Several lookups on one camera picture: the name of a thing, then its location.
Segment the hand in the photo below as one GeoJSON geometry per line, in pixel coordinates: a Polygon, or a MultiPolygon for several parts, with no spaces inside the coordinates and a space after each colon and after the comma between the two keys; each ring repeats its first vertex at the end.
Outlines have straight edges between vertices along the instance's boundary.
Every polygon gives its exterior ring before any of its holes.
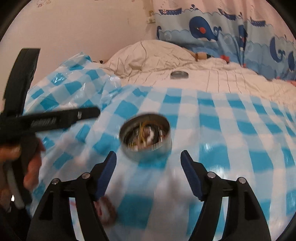
{"type": "MultiPolygon", "coordinates": [[[[28,165],[28,172],[24,177],[24,187],[28,190],[33,190],[38,185],[39,170],[41,167],[41,152],[45,148],[41,141],[39,141],[38,148],[32,160],[28,165]]],[[[0,205],[8,210],[12,194],[5,181],[3,173],[3,163],[8,160],[16,160],[21,155],[20,145],[2,145],[0,146],[0,205]]]]}

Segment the silver bolt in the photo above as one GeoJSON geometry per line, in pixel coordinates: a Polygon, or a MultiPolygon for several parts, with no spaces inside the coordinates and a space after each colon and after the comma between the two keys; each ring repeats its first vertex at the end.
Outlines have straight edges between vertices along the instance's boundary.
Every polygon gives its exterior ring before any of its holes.
{"type": "Polygon", "coordinates": [[[59,183],[59,179],[58,178],[54,178],[53,180],[52,180],[52,184],[53,185],[56,185],[56,184],[58,184],[59,183]]]}
{"type": "Polygon", "coordinates": [[[240,177],[240,178],[239,178],[239,182],[240,182],[241,184],[245,184],[245,183],[247,182],[247,180],[246,180],[245,178],[243,178],[243,177],[240,177]]]}
{"type": "Polygon", "coordinates": [[[207,176],[208,176],[209,178],[215,178],[215,177],[216,177],[216,174],[215,174],[214,172],[208,172],[208,173],[207,173],[207,176]]]}
{"type": "Polygon", "coordinates": [[[81,177],[82,177],[83,179],[88,179],[90,176],[91,176],[91,175],[90,175],[88,172],[85,172],[85,173],[82,174],[81,177]]]}
{"type": "Polygon", "coordinates": [[[82,113],[80,111],[78,111],[78,115],[77,115],[77,118],[80,120],[82,117],[82,113]]]}

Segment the checkered tablecloth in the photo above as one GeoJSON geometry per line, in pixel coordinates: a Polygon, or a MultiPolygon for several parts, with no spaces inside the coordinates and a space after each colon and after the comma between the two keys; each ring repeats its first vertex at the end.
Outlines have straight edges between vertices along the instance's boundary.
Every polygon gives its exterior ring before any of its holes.
{"type": "MultiPolygon", "coordinates": [[[[296,211],[295,113],[264,99],[210,94],[190,89],[128,85],[104,73],[84,54],[64,62],[33,87],[25,111],[37,112],[97,105],[97,120],[67,130],[39,134],[45,147],[33,214],[53,178],[76,179],[113,150],[117,166],[106,194],[117,209],[116,224],[106,229],[111,241],[188,240],[202,203],[193,196],[180,164],[188,150],[195,161],[221,178],[245,177],[263,209],[273,240],[296,211]],[[129,160],[118,140],[122,124],[134,115],[157,112],[170,122],[172,151],[150,163],[129,160]]],[[[227,199],[215,240],[221,238],[227,199]]],[[[83,240],[77,215],[73,225],[83,240]]]]}

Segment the whale print curtain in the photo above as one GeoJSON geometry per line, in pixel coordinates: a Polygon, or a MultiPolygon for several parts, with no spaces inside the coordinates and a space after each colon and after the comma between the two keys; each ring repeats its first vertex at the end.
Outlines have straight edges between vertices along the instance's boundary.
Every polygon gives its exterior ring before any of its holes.
{"type": "Polygon", "coordinates": [[[153,0],[157,38],[237,62],[267,79],[296,79],[296,42],[266,0],[153,0]]]}

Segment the white wall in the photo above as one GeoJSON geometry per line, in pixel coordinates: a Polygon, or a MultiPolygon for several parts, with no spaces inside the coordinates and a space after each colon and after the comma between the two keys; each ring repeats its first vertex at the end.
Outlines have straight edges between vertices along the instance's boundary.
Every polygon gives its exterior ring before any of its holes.
{"type": "Polygon", "coordinates": [[[32,0],[0,42],[0,96],[22,48],[41,48],[35,84],[81,51],[107,60],[127,45],[155,39],[155,24],[146,23],[152,9],[152,0],[32,0]]]}

